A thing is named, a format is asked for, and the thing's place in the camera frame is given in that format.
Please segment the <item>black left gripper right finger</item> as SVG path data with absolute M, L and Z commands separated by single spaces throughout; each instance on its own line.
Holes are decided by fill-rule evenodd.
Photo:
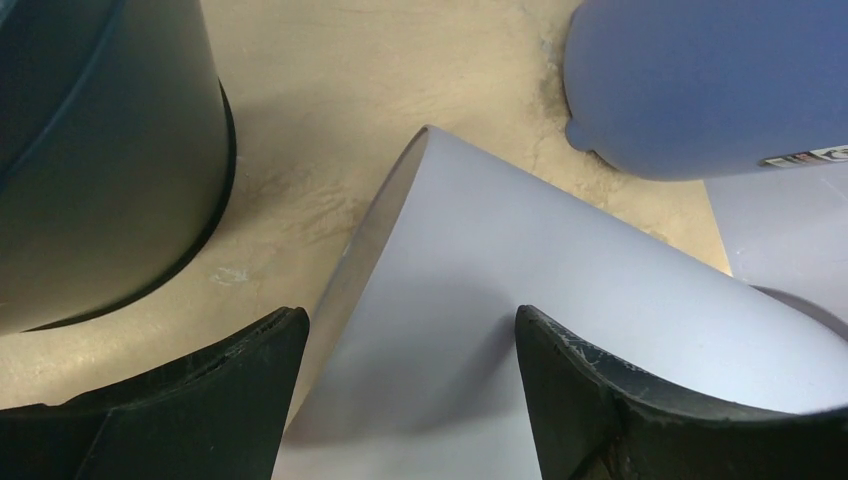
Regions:
M 519 307 L 515 340 L 546 479 L 843 479 L 847 412 L 788 414 L 666 381 Z

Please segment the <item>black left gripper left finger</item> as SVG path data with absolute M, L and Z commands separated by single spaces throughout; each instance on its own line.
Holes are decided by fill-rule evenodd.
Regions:
M 1 413 L 5 479 L 267 479 L 310 322 L 280 308 L 152 370 Z

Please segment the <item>white grey cylindrical bin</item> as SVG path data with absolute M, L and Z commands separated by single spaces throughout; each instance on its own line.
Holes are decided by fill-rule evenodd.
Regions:
M 831 324 L 425 127 L 314 314 L 344 330 L 293 406 L 274 477 L 546 479 L 517 357 L 523 305 L 702 394 L 847 412 Z

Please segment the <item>blue plastic bucket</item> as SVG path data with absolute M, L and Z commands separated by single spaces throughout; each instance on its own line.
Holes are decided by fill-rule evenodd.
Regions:
M 843 1 L 585 1 L 566 137 L 626 173 L 695 180 L 847 160 Z

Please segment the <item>dark navy cylindrical bin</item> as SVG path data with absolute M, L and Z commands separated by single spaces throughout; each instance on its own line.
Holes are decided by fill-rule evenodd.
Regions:
M 2 333 L 165 283 L 217 227 L 236 153 L 199 2 L 3 2 Z

